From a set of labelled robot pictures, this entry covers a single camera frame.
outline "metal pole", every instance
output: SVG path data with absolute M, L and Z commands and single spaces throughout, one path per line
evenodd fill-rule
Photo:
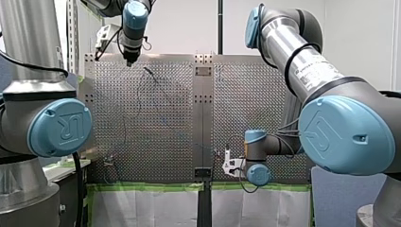
M 63 68 L 53 0 L 1 0 L 0 23 L 9 56 L 25 63 Z M 60 73 L 13 67 L 14 80 L 63 80 Z
M 223 0 L 218 0 L 218 53 L 223 54 Z

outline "silver cylinder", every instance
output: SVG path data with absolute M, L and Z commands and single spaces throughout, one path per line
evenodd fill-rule
M 2 0 L 0 23 L 9 56 L 25 63 L 63 68 L 53 0 Z M 57 82 L 63 79 L 60 72 L 30 70 L 16 65 L 13 68 L 13 80 Z
M 57 227 L 59 208 L 59 186 L 37 158 L 0 165 L 0 226 Z
M 262 39 L 263 50 L 268 52 L 268 56 L 283 74 L 294 51 L 307 44 L 299 35 L 298 24 L 288 17 L 279 17 L 269 22 L 262 30 Z M 326 83 L 340 78 L 343 75 L 312 46 L 296 55 L 288 71 L 289 84 L 301 101 Z
M 0 210 L 40 197 L 47 187 L 37 158 L 0 165 Z
M 401 182 L 387 177 L 374 203 L 374 226 L 401 226 Z

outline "gray cable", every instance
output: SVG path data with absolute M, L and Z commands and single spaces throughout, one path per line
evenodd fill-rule
M 292 126 L 293 124 L 297 123 L 297 122 L 298 122 L 298 120 L 299 120 L 299 118 L 297 118 L 297 119 L 295 119 L 295 120 L 293 120 L 293 121 L 289 122 L 289 123 L 288 123 L 288 124 L 286 124 L 285 126 L 282 126 L 282 127 L 278 128 L 278 130 L 283 130 L 283 129 L 286 129 L 286 128 L 288 128 L 288 127 Z
M 285 134 L 285 133 L 281 133 L 281 132 L 277 132 L 275 133 L 275 135 L 281 135 L 281 136 L 285 136 L 285 137 L 293 137 L 293 138 L 299 138 L 300 136 L 297 134 Z
M 283 144 L 285 144 L 287 146 L 287 148 L 289 148 L 289 150 L 291 151 L 291 155 L 292 156 L 287 156 L 285 155 L 287 158 L 292 159 L 295 156 L 295 151 L 292 148 L 292 146 L 283 138 L 280 137 L 280 134 L 270 134 L 271 136 L 277 138 L 278 140 L 280 140 L 281 142 L 283 142 Z

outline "black vertical strip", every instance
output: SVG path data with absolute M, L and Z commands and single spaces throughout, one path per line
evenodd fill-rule
M 223 0 L 218 0 L 218 54 L 223 54 Z
M 300 14 L 300 35 L 302 36 L 304 35 L 304 30 L 305 30 L 305 16 L 300 9 L 297 9 L 297 11 Z

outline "green tape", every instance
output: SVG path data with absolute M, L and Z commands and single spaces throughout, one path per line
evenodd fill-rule
M 247 189 L 255 189 L 255 186 L 250 183 L 243 183 Z M 242 189 L 240 183 L 213 183 L 212 190 L 238 190 Z M 274 191 L 292 191 L 292 192 L 308 192 L 311 191 L 310 184 L 280 184 L 269 183 L 259 189 L 274 190 Z
M 202 191 L 202 183 L 96 183 L 88 184 L 87 188 L 93 192 L 103 191 L 149 191 L 149 192 L 183 192 Z
M 87 201 L 88 201 L 88 226 L 92 227 L 92 211 L 94 207 L 94 191 L 89 191 L 87 194 Z

